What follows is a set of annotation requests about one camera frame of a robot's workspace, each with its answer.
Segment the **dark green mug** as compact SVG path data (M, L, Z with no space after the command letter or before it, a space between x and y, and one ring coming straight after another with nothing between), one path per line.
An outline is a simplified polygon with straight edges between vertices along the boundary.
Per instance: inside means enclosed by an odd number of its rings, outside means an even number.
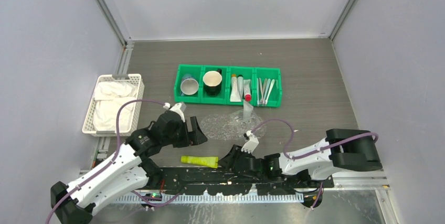
M222 70L208 71L203 76L204 91L207 95L215 97L219 95L222 87Z

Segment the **clear plastic bag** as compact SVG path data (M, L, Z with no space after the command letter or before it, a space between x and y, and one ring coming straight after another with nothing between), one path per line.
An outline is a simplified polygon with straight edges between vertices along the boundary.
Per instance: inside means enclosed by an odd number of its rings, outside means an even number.
M227 126L230 133L234 135L242 135L259 125L263 119L252 111L248 118L244 117L244 110L238 110L228 115Z

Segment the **yellow-green toothpaste tube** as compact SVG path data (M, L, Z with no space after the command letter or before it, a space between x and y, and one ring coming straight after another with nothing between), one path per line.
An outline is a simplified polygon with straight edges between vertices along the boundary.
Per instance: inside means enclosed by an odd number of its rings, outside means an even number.
M181 156L183 164L192 164L198 166L206 166L210 168L218 168L218 157L198 157L198 156Z

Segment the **pale mint toothpaste tube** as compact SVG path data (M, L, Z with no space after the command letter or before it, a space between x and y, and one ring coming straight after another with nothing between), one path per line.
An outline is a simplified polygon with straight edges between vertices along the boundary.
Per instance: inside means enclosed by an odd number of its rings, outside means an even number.
M238 88L239 96L240 96L241 99L243 99L243 90L244 90L243 81L244 81L243 75L241 75L241 74L238 75L238 77L237 77L237 88Z

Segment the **white red-cap toothpaste tube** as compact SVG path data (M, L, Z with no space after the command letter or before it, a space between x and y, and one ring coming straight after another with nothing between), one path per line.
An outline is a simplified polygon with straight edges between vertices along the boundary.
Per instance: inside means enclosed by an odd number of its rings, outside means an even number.
M252 99L251 95L251 80L245 79L243 81L243 98L246 102L250 102Z

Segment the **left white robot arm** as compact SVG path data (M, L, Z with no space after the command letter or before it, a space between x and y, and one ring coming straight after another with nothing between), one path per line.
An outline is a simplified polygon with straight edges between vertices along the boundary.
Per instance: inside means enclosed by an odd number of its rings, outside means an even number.
M112 200L143 187L156 189L164 174L151 156L164 146L182 148L207 142L196 117L190 123L191 130L181 112L167 110L148 127L133 131L97 167L68 184L57 182L51 187L52 213L61 223L89 223Z

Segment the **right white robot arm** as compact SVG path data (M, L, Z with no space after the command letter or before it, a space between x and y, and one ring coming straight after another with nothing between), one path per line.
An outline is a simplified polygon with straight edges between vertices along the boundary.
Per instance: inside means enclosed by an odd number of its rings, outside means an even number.
M234 145L218 164L236 175L255 180L299 174L301 184L310 188L337 172L371 172L383 167L375 145L378 135L370 131L330 129L325 138L313 145L263 158L252 154L259 145L258 138L251 131L244 137L245 144Z

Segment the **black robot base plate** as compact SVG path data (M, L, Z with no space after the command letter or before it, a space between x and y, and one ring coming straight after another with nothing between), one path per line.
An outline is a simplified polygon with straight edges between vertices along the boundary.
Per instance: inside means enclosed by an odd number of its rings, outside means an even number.
M208 167L162 167L162 177L153 182L149 179L140 190L162 191L171 195L182 193L186 195L203 195L204 192L215 196L246 195L255 189L258 195L292 195L318 189L320 183L324 188L333 188L333 177L325 180L313 180L308 172L297 175L279 175L274 178L253 178L237 175L222 168Z

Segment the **green compartment bin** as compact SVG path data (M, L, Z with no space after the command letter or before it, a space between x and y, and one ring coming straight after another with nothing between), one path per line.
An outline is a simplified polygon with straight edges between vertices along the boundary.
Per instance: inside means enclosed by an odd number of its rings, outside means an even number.
M206 72L212 70L222 70L222 87L221 93L215 97L211 97L204 91L203 76ZM198 92L194 95L182 95L180 91L180 82L185 74L191 74L199 82ZM214 66L214 65L185 65L178 66L175 85L174 99L176 102L195 103L195 104L217 104L217 105L242 105L242 102L230 102L231 93L231 75L243 75L245 79L250 79L252 100L250 104L257 106L257 78L264 81L274 79L275 84L270 94L267 105L260 105L269 108L278 108L281 106L283 88L281 80L281 70L279 68L263 68L263 67L240 67L240 66Z

